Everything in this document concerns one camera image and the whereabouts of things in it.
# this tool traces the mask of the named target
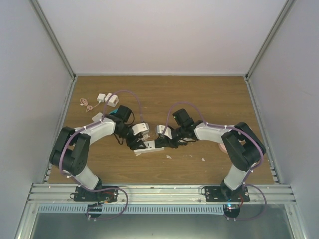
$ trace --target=white connector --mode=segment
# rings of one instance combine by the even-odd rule
[[[105,94],[102,94],[102,93],[100,93],[99,95],[98,95],[98,97],[97,97],[97,101],[100,103],[100,102],[104,102],[104,99],[105,99]]]
[[[104,98],[104,101],[106,102],[111,95],[112,93],[108,93],[107,96]],[[108,106],[115,107],[118,104],[118,102],[119,97],[117,95],[113,95],[108,102]]]

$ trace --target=white debris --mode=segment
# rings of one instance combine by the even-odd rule
[[[150,136],[149,136],[148,133],[146,133],[146,134],[143,135],[142,141],[144,142],[144,141],[146,141],[148,138],[150,138]]]

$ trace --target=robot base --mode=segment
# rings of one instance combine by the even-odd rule
[[[247,187],[245,187],[244,191],[239,190],[238,193],[231,197],[229,200],[227,200],[225,196],[222,194],[220,186],[206,186],[203,189],[205,190],[206,202],[240,203],[241,197],[244,200],[244,202],[250,201]]]

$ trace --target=black bracket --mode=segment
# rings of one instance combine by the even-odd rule
[[[229,202],[236,202],[240,203],[241,200],[244,200],[244,202],[249,202],[249,193],[247,187],[245,187],[245,190],[238,191],[237,194],[232,196],[229,200],[225,199],[225,196],[221,192],[220,186],[206,186],[202,189],[202,194],[205,194],[206,202],[208,203],[229,203]]]
[[[117,186],[102,186],[102,189],[117,188]],[[116,202],[118,199],[118,190],[110,189],[103,192],[89,192],[82,187],[76,187],[75,193],[70,194],[70,198],[75,202]]]

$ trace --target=white block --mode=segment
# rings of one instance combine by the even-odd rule
[[[104,102],[104,98],[105,98],[105,94],[100,93],[96,100],[98,102]]]
[[[107,96],[104,98],[104,101],[106,102],[111,95],[112,93],[108,93]],[[108,106],[115,107],[118,104],[118,102],[119,97],[117,95],[113,95],[108,102]]]
[[[136,149],[136,150],[134,150],[134,153],[135,153],[135,154],[150,153],[150,152],[162,151],[162,150],[165,149],[164,147],[162,147],[162,148],[155,148],[155,141],[154,141],[154,140],[152,140],[152,141],[146,141],[146,142],[144,142],[144,144],[146,145],[147,148],[145,148],[145,149]]]

